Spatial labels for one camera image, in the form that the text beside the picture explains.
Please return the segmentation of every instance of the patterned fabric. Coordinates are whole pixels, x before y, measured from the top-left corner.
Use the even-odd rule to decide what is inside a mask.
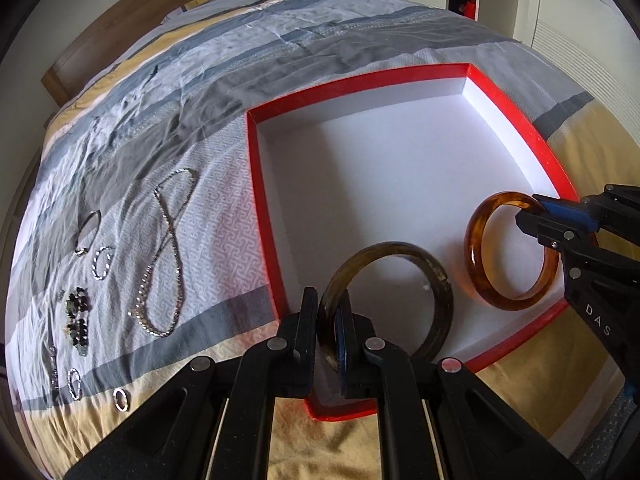
[[[536,123],[574,182],[583,173],[594,176],[588,185],[580,182],[578,192],[599,192],[591,187],[601,186],[602,175],[610,174],[585,172],[574,163],[578,157],[580,164],[580,155],[563,151],[571,142],[585,156],[594,150],[580,144],[596,135],[584,118],[596,109],[590,95],[516,41],[456,14],[404,0],[268,0],[199,16],[162,29],[60,111],[47,131],[18,235],[6,314],[12,400],[26,445],[44,474],[61,478],[124,420],[127,413],[113,407],[113,388],[127,390],[135,410],[193,355],[232,358],[276,332],[256,225],[245,111],[345,76],[442,62],[476,65]],[[575,127],[564,131],[573,119]],[[623,139],[624,130],[612,118],[600,112],[597,119],[607,123],[608,134]],[[576,140],[578,131],[586,133]],[[625,146],[622,158],[634,160],[635,144]],[[183,167],[199,177],[177,218],[185,300],[175,332],[156,339],[127,311],[165,231],[152,191]],[[626,159],[616,171],[632,174],[625,168]],[[163,191],[173,215],[186,184],[176,177]],[[95,209],[102,212],[102,224],[87,240],[96,235],[94,250],[115,248],[104,282],[92,278],[91,256],[73,254],[78,226]],[[148,316],[159,328],[168,325],[174,306],[174,272],[167,250],[147,300]],[[76,286],[87,290],[92,305],[84,358],[63,333],[60,290]],[[545,329],[552,340],[542,348],[552,348],[554,341],[573,345],[571,356],[581,366],[564,370],[566,380],[559,383],[557,375],[538,377],[530,391],[564,399],[566,384],[579,378],[577,393],[567,395],[548,420],[540,412],[546,407],[534,402],[538,397],[522,392],[510,398],[527,420],[542,424],[546,436],[572,413],[606,358],[570,314],[561,316],[565,325],[559,332]],[[57,349],[59,390],[50,388],[51,345]],[[512,374],[491,367],[483,377],[503,398],[514,391],[511,378],[526,370],[523,362],[529,372],[544,368],[534,355],[517,352],[520,361],[511,365]],[[82,398],[75,402],[65,382],[72,367],[82,376]],[[364,427],[369,423],[350,426],[355,432]],[[285,438],[282,428],[274,429],[275,439]]]

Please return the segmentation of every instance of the amber bangle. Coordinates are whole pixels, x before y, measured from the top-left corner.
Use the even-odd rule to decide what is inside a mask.
[[[466,270],[482,298],[501,310],[523,310],[539,302],[551,287],[558,271],[558,253],[545,247],[545,259],[536,283],[523,294],[507,298],[495,290],[484,272],[482,264],[482,235],[489,216],[501,205],[514,205],[521,209],[544,211],[540,202],[517,191],[505,191],[490,196],[474,211],[465,234]]]
[[[398,256],[416,265],[427,277],[433,291],[435,310],[433,323],[414,357],[432,360],[444,345],[453,320],[453,292],[447,273],[436,258],[424,249],[405,242],[383,242],[369,246],[349,258],[329,280],[318,309],[318,342],[326,361],[338,369],[337,342],[335,339],[335,313],[340,297],[351,280],[370,263],[385,256]]]

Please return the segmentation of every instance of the bed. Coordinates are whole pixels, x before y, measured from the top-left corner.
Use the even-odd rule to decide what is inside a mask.
[[[43,78],[61,108],[18,234],[6,360],[22,437],[47,478],[62,478],[194,355],[233,358],[275,334],[248,108],[373,70],[470,62],[532,121],[579,195],[640,185],[640,147],[601,104],[539,54],[471,20],[405,0],[208,0],[161,23],[192,1],[121,0]],[[96,210],[99,225],[94,215],[79,235]],[[74,254],[91,241],[88,254]],[[613,238],[600,243],[634,254]],[[110,258],[101,281],[92,274],[106,272],[106,254],[91,266],[98,248]],[[135,306],[150,262],[145,326]],[[76,286],[90,298],[85,356],[63,331]],[[78,400],[66,387],[72,368]],[[479,375],[567,456],[622,387],[570,309]],[[127,413],[114,409],[114,388],[129,393]],[[271,478],[380,476],[375,416],[320,422],[302,402],[279,400],[272,435]]]

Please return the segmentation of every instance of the wooden headboard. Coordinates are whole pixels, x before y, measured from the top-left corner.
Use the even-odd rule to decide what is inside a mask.
[[[41,81],[62,106],[172,10],[191,0],[120,0],[89,25]]]

